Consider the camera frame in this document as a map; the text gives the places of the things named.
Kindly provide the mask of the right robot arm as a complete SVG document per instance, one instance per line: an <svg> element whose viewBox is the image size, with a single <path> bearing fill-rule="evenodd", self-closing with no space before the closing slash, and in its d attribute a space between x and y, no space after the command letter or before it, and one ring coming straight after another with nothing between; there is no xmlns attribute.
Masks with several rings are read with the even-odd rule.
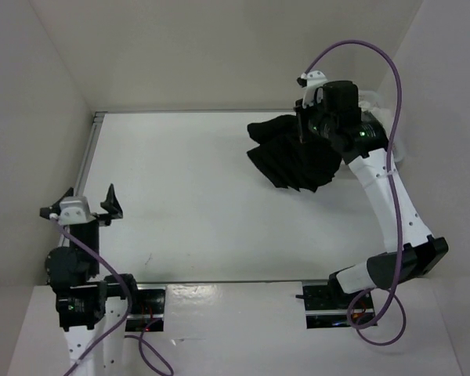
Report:
<svg viewBox="0 0 470 376"><path fill-rule="evenodd" d="M328 301L346 307L355 293L388 290L394 277L404 283L426 275L448 252L444 237L434 237L403 185L389 138L375 110L363 107L351 81L328 81L314 71L298 79L305 90L295 103L302 142L323 140L363 187L381 227L385 252L331 274Z"/></svg>

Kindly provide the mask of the black pleated skirt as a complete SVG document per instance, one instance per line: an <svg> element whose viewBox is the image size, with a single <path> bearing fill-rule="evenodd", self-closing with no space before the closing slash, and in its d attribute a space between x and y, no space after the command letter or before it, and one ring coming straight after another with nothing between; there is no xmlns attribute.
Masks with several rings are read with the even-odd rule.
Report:
<svg viewBox="0 0 470 376"><path fill-rule="evenodd" d="M316 192L340 169L342 157L328 141L300 141L294 115L251 123L247 131L258 144L247 152L248 158L276 188Z"/></svg>

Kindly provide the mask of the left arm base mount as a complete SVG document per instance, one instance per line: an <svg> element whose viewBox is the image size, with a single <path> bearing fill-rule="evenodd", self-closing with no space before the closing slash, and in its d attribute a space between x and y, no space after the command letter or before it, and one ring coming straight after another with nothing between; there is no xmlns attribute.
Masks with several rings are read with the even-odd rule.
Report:
<svg viewBox="0 0 470 376"><path fill-rule="evenodd" d="M165 320L166 287L157 284L139 284L128 315L125 330L128 333L162 332Z"/></svg>

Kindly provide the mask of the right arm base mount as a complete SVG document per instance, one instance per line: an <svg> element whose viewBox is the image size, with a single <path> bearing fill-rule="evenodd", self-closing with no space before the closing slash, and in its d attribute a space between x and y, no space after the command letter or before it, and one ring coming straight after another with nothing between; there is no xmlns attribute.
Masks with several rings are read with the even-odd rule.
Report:
<svg viewBox="0 0 470 376"><path fill-rule="evenodd" d="M362 297L349 312L353 297L335 297L324 280L303 282L302 291L295 295L304 305L305 324L309 330L349 327L349 320L358 324L372 320L375 310L371 295Z"/></svg>

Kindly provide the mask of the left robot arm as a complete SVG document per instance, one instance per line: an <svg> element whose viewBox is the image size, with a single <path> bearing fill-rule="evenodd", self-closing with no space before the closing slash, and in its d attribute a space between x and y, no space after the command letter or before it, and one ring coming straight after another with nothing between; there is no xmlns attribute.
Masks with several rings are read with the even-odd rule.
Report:
<svg viewBox="0 0 470 376"><path fill-rule="evenodd" d="M69 375L123 373L125 321L140 303L134 276L118 273L99 253L100 228L123 217L113 186L100 206L103 212L91 211L87 198L69 189L39 210L69 241L53 248L44 263L67 342Z"/></svg>

